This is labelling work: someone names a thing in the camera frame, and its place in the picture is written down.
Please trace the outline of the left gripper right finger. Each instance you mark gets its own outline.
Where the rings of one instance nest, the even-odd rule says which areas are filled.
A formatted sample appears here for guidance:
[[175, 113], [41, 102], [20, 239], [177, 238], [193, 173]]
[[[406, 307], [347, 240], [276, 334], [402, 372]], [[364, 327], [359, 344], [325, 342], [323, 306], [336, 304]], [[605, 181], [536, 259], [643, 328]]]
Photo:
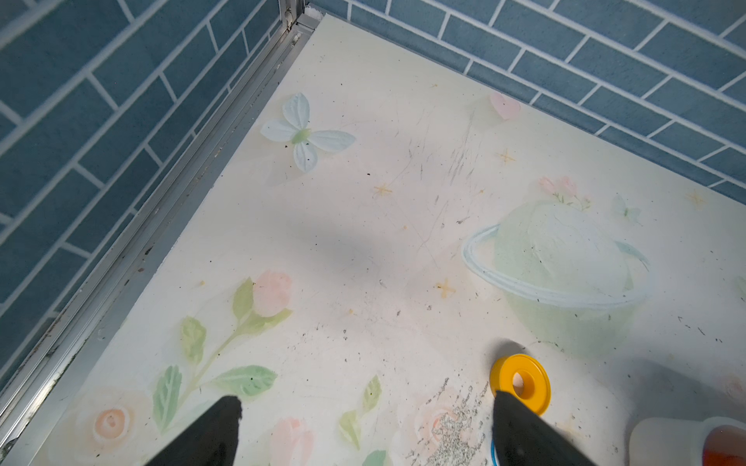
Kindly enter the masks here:
[[501, 466], [593, 466], [580, 450], [511, 393], [493, 404], [492, 460]]

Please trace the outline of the white plastic storage box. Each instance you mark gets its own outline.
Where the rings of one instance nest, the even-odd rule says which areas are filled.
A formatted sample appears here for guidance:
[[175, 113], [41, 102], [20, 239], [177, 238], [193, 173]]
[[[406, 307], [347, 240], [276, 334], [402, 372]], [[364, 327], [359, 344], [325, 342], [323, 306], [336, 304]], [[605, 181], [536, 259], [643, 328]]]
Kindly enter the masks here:
[[705, 421], [683, 421], [651, 417], [641, 421], [629, 439], [631, 465], [702, 465], [702, 450], [707, 436], [721, 426], [745, 430], [745, 423], [729, 417], [710, 417]]

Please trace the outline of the small yellow tape roll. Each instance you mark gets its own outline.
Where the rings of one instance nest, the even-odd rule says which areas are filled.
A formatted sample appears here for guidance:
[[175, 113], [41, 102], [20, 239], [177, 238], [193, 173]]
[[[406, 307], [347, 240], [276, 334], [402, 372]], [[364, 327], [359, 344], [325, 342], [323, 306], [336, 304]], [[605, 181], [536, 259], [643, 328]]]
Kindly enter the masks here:
[[497, 359], [491, 368], [489, 383], [493, 395], [509, 393], [540, 417], [550, 407], [552, 389], [548, 374], [529, 355], [517, 353]]

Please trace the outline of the orange white tape roll top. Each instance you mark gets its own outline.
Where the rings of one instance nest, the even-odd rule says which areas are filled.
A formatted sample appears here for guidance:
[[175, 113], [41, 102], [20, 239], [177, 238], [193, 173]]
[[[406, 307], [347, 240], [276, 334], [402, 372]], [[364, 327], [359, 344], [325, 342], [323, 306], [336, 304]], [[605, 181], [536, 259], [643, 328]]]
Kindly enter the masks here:
[[745, 466], [745, 430], [715, 428], [704, 442], [701, 459], [703, 466]]

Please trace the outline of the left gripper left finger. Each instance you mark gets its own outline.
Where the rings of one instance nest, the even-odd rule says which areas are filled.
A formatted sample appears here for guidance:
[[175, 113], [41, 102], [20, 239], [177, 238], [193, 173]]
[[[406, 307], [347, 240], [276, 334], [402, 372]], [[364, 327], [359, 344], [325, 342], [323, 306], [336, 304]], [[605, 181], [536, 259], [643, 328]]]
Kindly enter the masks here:
[[241, 419], [240, 399], [223, 396], [146, 465], [231, 466], [239, 444]]

